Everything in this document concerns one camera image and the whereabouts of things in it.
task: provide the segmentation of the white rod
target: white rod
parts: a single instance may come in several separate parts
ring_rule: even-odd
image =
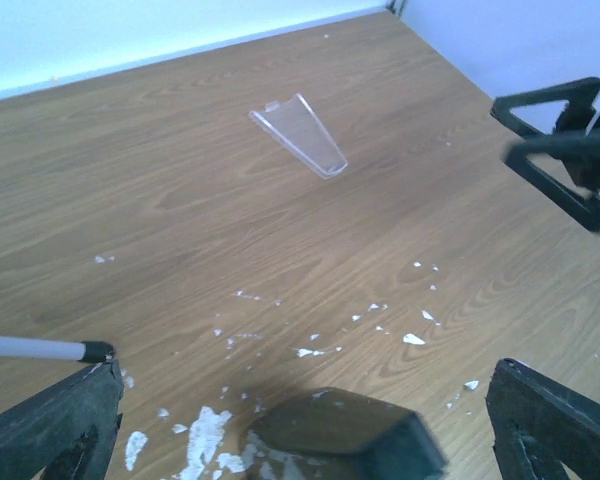
[[[55,342],[33,338],[0,337],[0,357],[48,358],[80,361],[85,355],[83,343]]]

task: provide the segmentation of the white wall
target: white wall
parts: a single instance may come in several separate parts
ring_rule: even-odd
[[[0,0],[0,98],[369,13],[385,4],[386,0]]]
[[[600,77],[600,0],[409,0],[403,20],[491,97]],[[548,132],[558,110],[521,116]]]

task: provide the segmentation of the floor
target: floor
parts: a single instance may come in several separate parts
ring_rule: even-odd
[[[349,160],[332,180],[248,118],[296,92]],[[324,386],[420,412],[448,478],[499,478],[499,358],[600,402],[600,236],[502,164],[489,108],[389,14],[0,102],[0,335],[117,346],[110,479],[186,471],[172,428],[202,407],[235,452]],[[0,412],[79,368],[0,358]]]

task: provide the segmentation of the transparent plastic cup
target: transparent plastic cup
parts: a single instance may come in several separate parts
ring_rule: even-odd
[[[331,178],[347,166],[336,142],[299,93],[285,103],[272,102],[249,117],[265,132],[322,178]]]

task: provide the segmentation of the wooden floor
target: wooden floor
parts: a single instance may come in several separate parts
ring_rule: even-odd
[[[349,160],[330,181],[248,118],[296,92]],[[497,359],[600,402],[600,237],[502,164],[489,108],[389,14],[0,102],[0,335],[117,346],[110,479],[179,474],[203,406],[231,452],[329,385],[421,412],[449,478],[499,478]],[[0,412],[78,368],[0,359]]]

